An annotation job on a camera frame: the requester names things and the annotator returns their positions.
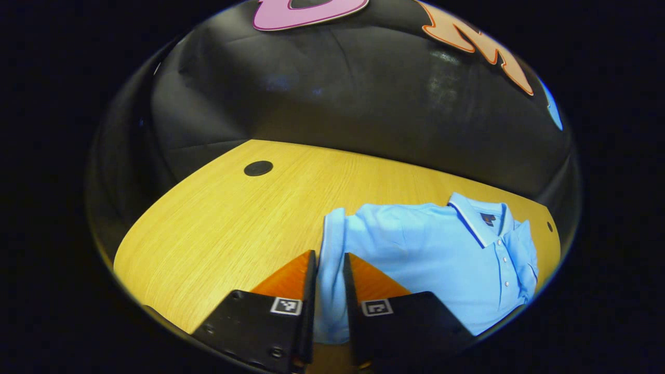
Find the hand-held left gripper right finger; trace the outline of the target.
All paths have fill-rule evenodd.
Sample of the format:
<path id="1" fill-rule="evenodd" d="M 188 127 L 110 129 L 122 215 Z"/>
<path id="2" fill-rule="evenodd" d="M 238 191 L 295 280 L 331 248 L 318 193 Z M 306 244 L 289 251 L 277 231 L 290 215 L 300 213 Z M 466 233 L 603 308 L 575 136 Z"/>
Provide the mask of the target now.
<path id="1" fill-rule="evenodd" d="M 438 367 L 476 342 L 430 291 L 410 292 L 350 253 L 344 256 L 343 277 L 358 367 Z"/>

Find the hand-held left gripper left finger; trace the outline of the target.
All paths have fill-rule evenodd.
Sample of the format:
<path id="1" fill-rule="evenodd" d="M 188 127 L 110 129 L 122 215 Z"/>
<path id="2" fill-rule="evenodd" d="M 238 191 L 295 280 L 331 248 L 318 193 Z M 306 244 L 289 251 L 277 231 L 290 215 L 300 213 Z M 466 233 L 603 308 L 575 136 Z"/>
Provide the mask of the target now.
<path id="1" fill-rule="evenodd" d="M 313 361 L 317 260 L 306 251 L 250 291 L 232 290 L 191 334 L 259 373 L 304 373 Z"/>

